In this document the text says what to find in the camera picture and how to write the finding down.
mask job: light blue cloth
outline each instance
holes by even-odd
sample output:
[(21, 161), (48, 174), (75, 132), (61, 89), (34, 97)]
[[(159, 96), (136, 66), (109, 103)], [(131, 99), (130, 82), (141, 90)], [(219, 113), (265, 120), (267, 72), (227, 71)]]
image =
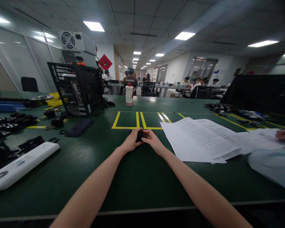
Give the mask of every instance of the light blue cloth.
[(285, 149), (256, 149), (248, 157), (255, 171), (285, 188)]

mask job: white power strip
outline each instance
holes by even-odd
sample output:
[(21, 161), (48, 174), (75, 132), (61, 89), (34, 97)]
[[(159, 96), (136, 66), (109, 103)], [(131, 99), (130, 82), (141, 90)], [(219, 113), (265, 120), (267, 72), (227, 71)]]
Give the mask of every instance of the white power strip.
[(0, 169), (0, 190), (5, 190), (13, 185), (58, 149), (59, 144), (44, 142)]

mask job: stack of papers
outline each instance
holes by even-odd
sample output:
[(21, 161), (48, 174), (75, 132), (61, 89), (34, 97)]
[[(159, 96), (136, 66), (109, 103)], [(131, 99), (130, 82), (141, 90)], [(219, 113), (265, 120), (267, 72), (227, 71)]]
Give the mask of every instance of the stack of papers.
[(278, 129), (235, 133), (211, 120), (188, 117), (175, 123), (160, 124), (175, 155), (184, 162), (226, 163), (227, 159), (257, 148), (285, 146), (275, 139)]

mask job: metal bowl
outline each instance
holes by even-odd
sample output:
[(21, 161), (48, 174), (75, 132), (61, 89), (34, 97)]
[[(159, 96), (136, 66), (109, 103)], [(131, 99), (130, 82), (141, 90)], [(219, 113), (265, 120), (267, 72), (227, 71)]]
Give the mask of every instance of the metal bowl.
[(49, 100), (49, 99), (53, 99), (54, 96), (52, 95), (46, 95), (46, 96), (37, 96), (37, 97), (34, 97), (32, 98), (32, 100)]

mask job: forearm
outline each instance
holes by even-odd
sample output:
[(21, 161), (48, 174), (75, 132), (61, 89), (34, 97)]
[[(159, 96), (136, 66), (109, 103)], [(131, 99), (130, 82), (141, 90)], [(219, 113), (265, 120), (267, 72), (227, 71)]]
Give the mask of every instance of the forearm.
[(215, 188), (173, 153), (166, 149), (163, 158), (171, 167), (193, 203), (213, 226), (216, 228), (251, 227)]
[(119, 148), (85, 180), (52, 223), (54, 227), (90, 227), (108, 193), (124, 152)]

